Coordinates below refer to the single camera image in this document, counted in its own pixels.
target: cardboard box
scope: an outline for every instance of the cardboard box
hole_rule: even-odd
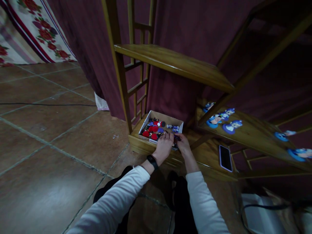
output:
[[[141,126],[141,129],[139,131],[139,133],[142,132],[142,130],[145,128],[145,126],[149,123],[149,119],[150,118],[156,118],[156,119],[159,119],[159,121],[164,121],[166,123],[166,126],[163,127],[164,130],[167,130],[168,133],[172,133],[172,130],[171,128],[167,128],[167,124],[171,124],[171,125],[175,125],[175,126],[179,126],[179,133],[182,133],[182,129],[183,129],[183,121],[181,120],[178,120],[178,119],[175,119],[175,118],[172,118],[168,115],[165,115],[165,114],[161,114],[161,113],[158,113],[156,111],[153,111],[151,110],[149,112],[149,114],[147,115],[143,125]],[[149,141],[153,144],[157,144],[157,141],[155,140],[152,140],[150,138],[147,138],[147,137],[144,137],[142,135],[139,134],[139,137],[143,140],[146,140],[146,141]]]

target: tile floor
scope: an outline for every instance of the tile floor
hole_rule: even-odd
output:
[[[94,93],[78,63],[0,68],[2,103],[90,104]],[[90,106],[0,105],[1,233],[59,233],[72,227],[93,196],[128,165],[126,123]],[[173,233],[161,166],[130,211],[131,233]],[[208,182],[231,233],[244,233],[237,215],[237,184]]]

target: black watch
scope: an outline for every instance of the black watch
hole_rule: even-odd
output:
[[[155,171],[156,171],[158,169],[158,165],[157,165],[155,158],[152,155],[148,155],[147,160],[154,166]]]

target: floral fabric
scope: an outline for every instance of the floral fabric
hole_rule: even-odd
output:
[[[77,61],[45,0],[0,0],[0,66]]]

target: left hand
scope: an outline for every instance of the left hand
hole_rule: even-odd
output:
[[[155,158],[156,163],[160,166],[165,159],[169,156],[170,150],[174,142],[174,134],[167,133],[162,135],[157,141],[157,147],[152,156]]]

